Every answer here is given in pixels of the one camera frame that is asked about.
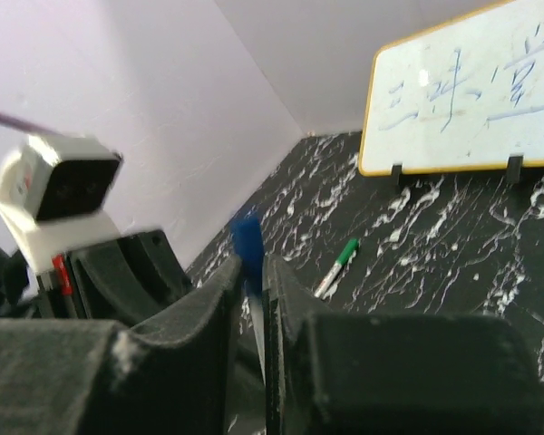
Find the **blue pen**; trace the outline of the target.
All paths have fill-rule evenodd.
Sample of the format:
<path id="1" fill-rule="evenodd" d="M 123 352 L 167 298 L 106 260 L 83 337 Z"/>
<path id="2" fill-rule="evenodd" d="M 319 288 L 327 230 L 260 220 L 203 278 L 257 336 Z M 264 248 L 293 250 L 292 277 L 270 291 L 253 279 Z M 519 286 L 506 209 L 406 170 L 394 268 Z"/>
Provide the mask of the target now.
<path id="1" fill-rule="evenodd" d="M 266 381 L 266 349 L 265 349 L 265 325 L 264 312 L 261 300 L 256 295 L 248 297 L 249 312 L 252 319 L 255 340 L 257 344 L 257 354 L 263 382 Z"/>

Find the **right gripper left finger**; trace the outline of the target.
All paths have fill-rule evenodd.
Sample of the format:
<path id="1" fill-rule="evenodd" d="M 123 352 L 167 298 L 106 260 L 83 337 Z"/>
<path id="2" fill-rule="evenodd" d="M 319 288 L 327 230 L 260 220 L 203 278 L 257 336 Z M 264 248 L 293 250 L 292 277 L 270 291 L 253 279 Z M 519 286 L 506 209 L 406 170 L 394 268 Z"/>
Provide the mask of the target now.
<path id="1" fill-rule="evenodd" d="M 0 434 L 223 434 L 241 262 L 147 321 L 0 319 Z"/>

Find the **green pen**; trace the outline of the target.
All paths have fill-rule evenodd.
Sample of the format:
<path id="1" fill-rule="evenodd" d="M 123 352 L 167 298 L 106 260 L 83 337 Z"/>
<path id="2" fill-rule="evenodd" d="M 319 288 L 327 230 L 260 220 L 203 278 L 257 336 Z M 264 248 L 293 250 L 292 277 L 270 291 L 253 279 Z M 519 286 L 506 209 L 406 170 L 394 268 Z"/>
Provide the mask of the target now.
<path id="1" fill-rule="evenodd" d="M 357 238 L 350 239 L 339 256 L 336 258 L 330 270 L 325 274 L 324 278 L 314 291 L 314 297 L 323 298 L 329 290 L 333 282 L 337 279 L 342 269 L 348 263 L 350 258 L 357 252 L 359 240 Z"/>

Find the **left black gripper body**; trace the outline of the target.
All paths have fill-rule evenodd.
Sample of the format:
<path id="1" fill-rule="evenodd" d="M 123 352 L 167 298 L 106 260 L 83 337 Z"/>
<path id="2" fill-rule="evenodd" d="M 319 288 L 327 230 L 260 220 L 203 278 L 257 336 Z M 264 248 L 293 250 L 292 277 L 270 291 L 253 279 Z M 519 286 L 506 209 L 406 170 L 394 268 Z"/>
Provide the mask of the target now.
<path id="1" fill-rule="evenodd" d="M 0 248 L 0 317 L 111 319 L 139 324 L 189 293 L 192 283 L 160 229 L 54 256 L 24 299 L 30 267 Z"/>

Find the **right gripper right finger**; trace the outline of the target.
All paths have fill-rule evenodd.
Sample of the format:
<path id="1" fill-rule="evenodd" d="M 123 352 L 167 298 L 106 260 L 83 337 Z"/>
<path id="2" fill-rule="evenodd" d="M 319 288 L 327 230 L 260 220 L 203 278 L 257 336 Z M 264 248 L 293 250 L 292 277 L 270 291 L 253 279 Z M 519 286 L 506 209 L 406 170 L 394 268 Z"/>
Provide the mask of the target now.
<path id="1" fill-rule="evenodd" d="M 351 314 L 264 261 L 270 434 L 544 434 L 544 386 L 493 316 Z"/>

